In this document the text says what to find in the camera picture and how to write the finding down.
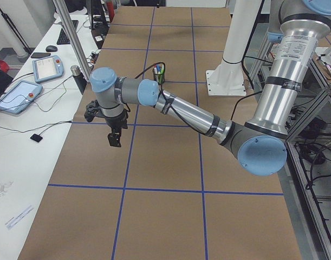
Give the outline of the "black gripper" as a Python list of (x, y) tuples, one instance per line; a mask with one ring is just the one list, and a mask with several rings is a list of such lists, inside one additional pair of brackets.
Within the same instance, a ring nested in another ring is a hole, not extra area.
[(121, 142), (120, 142), (121, 136), (119, 133), (121, 133), (122, 129), (128, 128), (127, 119), (128, 119), (128, 111), (126, 109), (123, 109), (122, 112), (117, 116), (105, 117), (106, 124), (112, 130), (112, 133), (109, 133), (107, 135), (107, 139), (111, 147), (121, 147)]

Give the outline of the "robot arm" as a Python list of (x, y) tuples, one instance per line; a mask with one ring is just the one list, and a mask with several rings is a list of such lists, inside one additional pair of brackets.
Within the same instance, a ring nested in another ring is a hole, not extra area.
[(331, 1), (273, 1), (269, 25), (281, 35), (281, 42), (256, 111), (245, 124), (221, 120), (162, 90), (155, 81), (118, 77), (107, 67), (90, 75), (96, 99), (86, 107), (86, 120), (105, 119), (112, 130), (109, 144), (120, 147), (121, 131), (127, 128), (125, 104), (151, 106), (216, 139), (248, 172), (257, 176), (278, 172), (287, 159), (285, 122), (318, 41), (331, 31)]

